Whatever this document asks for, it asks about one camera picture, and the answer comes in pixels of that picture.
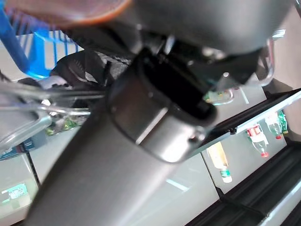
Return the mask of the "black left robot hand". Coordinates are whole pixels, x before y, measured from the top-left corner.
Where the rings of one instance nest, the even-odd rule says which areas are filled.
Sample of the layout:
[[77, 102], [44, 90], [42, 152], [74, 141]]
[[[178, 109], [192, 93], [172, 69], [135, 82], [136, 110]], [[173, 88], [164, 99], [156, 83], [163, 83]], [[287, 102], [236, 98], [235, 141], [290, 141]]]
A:
[[105, 91], [132, 63], [144, 46], [139, 30], [103, 26], [64, 29], [82, 50], [61, 58], [50, 76], [64, 80], [52, 88]]

